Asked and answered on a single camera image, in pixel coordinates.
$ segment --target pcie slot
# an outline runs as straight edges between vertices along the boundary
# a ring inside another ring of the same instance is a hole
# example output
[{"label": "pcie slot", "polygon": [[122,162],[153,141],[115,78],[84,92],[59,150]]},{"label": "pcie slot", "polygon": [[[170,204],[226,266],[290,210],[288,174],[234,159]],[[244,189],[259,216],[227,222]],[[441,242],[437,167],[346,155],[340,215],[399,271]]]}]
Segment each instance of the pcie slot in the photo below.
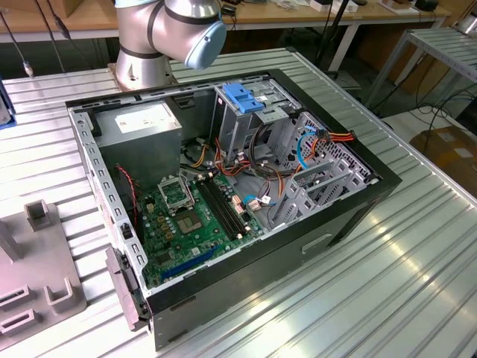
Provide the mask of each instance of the pcie slot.
[{"label": "pcie slot", "polygon": [[162,279],[164,280],[165,278],[170,278],[171,276],[175,276],[176,274],[184,272],[185,270],[188,270],[196,265],[204,263],[205,261],[207,261],[208,259],[212,257],[212,255],[214,254],[214,251],[217,249],[218,247],[211,248],[210,250],[208,250],[207,252],[204,252],[200,256],[194,257],[193,259],[190,259],[189,261],[181,263],[180,265],[176,267],[170,268],[169,270],[161,274]]}]

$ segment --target blue plastic latch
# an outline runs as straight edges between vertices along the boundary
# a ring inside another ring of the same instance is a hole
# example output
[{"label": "blue plastic latch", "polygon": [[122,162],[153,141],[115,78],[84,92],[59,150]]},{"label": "blue plastic latch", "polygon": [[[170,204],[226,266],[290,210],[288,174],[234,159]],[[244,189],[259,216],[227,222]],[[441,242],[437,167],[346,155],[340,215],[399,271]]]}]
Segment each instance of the blue plastic latch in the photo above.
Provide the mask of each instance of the blue plastic latch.
[{"label": "blue plastic latch", "polygon": [[0,129],[16,125],[15,109],[0,78]]},{"label": "blue plastic latch", "polygon": [[252,96],[252,92],[245,89],[241,84],[225,84],[223,88],[225,94],[237,105],[240,112],[250,113],[263,110],[263,103],[258,102]]}]

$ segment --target red cable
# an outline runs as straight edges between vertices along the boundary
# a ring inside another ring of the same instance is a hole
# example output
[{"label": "red cable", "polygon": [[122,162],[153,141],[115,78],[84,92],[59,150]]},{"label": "red cable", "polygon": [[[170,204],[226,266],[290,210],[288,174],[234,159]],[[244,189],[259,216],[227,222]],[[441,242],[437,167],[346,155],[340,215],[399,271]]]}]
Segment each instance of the red cable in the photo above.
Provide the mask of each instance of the red cable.
[{"label": "red cable", "polygon": [[343,140],[343,139],[350,139],[350,140],[354,140],[354,137],[353,136],[331,136],[330,137],[331,140]]},{"label": "red cable", "polygon": [[[220,160],[222,160],[222,156],[221,156],[221,146],[218,143],[217,138],[215,138],[215,145],[217,146],[217,150],[215,152],[214,160],[215,160],[215,162],[218,162],[219,158],[220,158]],[[240,164],[244,164],[244,166],[241,166],[241,167],[238,167],[238,168],[236,166],[234,166],[229,171],[227,171],[222,166],[222,163],[215,163],[215,166],[217,167],[217,169],[219,169],[222,172],[222,174],[226,175],[227,177],[233,177],[233,176],[237,175],[239,172],[241,172],[243,169],[248,168],[250,166],[250,162],[248,160],[244,160],[244,161],[240,162]]]},{"label": "red cable", "polygon": [[131,192],[133,192],[133,206],[134,206],[134,228],[136,229],[137,226],[137,209],[136,209],[136,191],[134,190],[133,179],[129,176],[129,174],[121,167],[116,166],[116,168],[122,172],[126,176],[127,181],[131,187]]}]

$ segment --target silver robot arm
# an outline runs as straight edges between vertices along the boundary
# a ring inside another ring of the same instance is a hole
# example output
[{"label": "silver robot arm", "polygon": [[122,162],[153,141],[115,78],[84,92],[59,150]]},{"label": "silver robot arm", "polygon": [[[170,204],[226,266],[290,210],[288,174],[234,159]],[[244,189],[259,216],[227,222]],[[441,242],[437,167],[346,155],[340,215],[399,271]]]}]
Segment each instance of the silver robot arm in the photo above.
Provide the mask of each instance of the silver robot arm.
[{"label": "silver robot arm", "polygon": [[171,83],[169,58],[204,69],[224,45],[227,29],[215,0],[116,0],[118,81],[130,90]]}]

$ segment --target slotted aluminum surface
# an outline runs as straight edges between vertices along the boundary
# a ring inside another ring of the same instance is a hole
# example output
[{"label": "slotted aluminum surface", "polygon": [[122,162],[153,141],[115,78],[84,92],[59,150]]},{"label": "slotted aluminum surface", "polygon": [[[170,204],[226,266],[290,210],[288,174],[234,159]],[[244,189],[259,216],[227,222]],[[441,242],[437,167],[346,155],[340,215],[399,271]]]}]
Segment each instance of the slotted aluminum surface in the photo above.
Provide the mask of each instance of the slotted aluminum surface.
[{"label": "slotted aluminum surface", "polygon": [[[298,54],[228,54],[202,72],[172,67],[180,81],[280,68],[403,182],[345,242],[187,333],[160,352],[163,357],[472,356],[475,200]],[[19,125],[0,131],[0,217],[20,211],[26,201],[56,203],[89,306],[0,357],[155,357],[146,330],[127,329],[104,264],[108,238],[61,104],[117,92],[110,74],[97,70],[6,85]]]},{"label": "slotted aluminum surface", "polygon": [[430,28],[411,30],[408,39],[461,75],[477,81],[476,38],[454,28]]}]

